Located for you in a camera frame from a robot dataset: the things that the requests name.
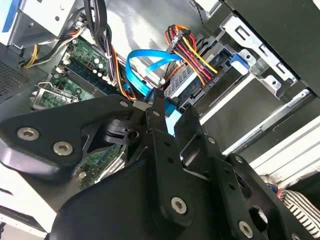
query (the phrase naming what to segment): white panel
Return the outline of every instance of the white panel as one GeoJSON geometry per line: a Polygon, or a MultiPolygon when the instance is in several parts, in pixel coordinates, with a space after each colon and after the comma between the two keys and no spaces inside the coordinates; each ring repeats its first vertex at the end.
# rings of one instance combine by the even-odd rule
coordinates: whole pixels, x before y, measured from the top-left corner
{"type": "Polygon", "coordinates": [[[320,116],[258,157],[251,167],[274,178],[279,188],[320,167],[320,116]]]}
{"type": "Polygon", "coordinates": [[[13,170],[0,164],[0,188],[13,194],[1,192],[0,205],[32,216],[48,233],[51,232],[57,213],[44,199],[13,170]]]}

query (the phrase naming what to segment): expansion slot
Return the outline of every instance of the expansion slot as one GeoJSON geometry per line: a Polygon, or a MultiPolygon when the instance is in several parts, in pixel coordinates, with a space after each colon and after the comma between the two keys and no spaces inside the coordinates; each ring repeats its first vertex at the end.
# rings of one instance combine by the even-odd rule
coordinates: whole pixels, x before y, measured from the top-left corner
{"type": "Polygon", "coordinates": [[[106,81],[97,78],[93,73],[83,68],[76,61],[65,66],[67,68],[67,77],[84,87],[90,93],[97,93],[100,97],[111,94],[119,94],[114,86],[106,81]]]}

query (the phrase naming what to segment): motherboard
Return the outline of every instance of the motherboard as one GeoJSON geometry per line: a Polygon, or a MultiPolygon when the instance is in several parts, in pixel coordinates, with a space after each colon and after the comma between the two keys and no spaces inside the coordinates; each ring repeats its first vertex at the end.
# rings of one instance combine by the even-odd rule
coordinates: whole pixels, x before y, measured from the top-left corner
{"type": "MultiPolygon", "coordinates": [[[[94,46],[76,38],[67,46],[48,80],[37,84],[30,99],[32,109],[39,111],[111,94],[119,92],[116,83],[109,79],[108,60],[94,46]]],[[[125,146],[114,144],[83,159],[75,171],[79,187],[86,189],[101,180],[124,151],[125,146]]]]}

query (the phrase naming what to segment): striped fabric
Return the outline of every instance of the striped fabric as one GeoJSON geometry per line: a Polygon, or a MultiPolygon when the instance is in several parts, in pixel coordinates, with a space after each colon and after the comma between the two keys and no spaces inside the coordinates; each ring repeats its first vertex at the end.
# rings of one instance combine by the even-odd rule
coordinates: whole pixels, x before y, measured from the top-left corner
{"type": "Polygon", "coordinates": [[[320,211],[299,192],[280,189],[277,195],[309,233],[320,239],[320,211]]]}

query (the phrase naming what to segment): silver screw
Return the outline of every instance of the silver screw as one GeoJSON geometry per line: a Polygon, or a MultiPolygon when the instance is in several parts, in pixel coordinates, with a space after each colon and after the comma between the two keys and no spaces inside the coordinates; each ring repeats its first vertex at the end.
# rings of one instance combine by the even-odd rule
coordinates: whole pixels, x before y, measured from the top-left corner
{"type": "Polygon", "coordinates": [[[251,227],[245,221],[239,221],[238,223],[240,231],[248,238],[252,239],[254,237],[254,232],[251,227]]]}
{"type": "Polygon", "coordinates": [[[82,171],[79,173],[79,178],[84,179],[87,176],[87,173],[85,171],[82,171]]]}
{"type": "Polygon", "coordinates": [[[121,106],[123,106],[125,108],[127,108],[129,106],[128,103],[126,103],[125,101],[121,101],[120,104],[121,104],[121,106]]]}
{"type": "Polygon", "coordinates": [[[74,148],[66,141],[58,141],[53,145],[53,151],[59,156],[69,156],[74,151],[74,148]]]}
{"type": "Polygon", "coordinates": [[[237,160],[241,164],[244,162],[239,156],[235,156],[235,160],[237,160]]]}
{"type": "Polygon", "coordinates": [[[36,140],[40,136],[39,131],[33,127],[22,127],[16,132],[16,134],[20,139],[26,141],[36,140]]]}
{"type": "Polygon", "coordinates": [[[160,79],[160,83],[163,85],[163,84],[166,83],[166,80],[165,80],[164,78],[161,78],[161,79],[160,79]]]}
{"type": "Polygon", "coordinates": [[[171,207],[175,210],[178,214],[185,214],[187,212],[187,205],[185,201],[183,201],[180,197],[173,197],[171,199],[171,207]]]}
{"type": "Polygon", "coordinates": [[[158,113],[157,111],[153,110],[152,111],[154,115],[156,115],[157,117],[160,117],[160,113],[158,113]]]}
{"type": "Polygon", "coordinates": [[[212,143],[212,144],[215,144],[215,143],[216,143],[216,141],[215,141],[212,137],[209,137],[208,140],[209,140],[209,142],[212,143]]]}
{"type": "Polygon", "coordinates": [[[292,240],[301,240],[295,233],[291,234],[292,240]]]}

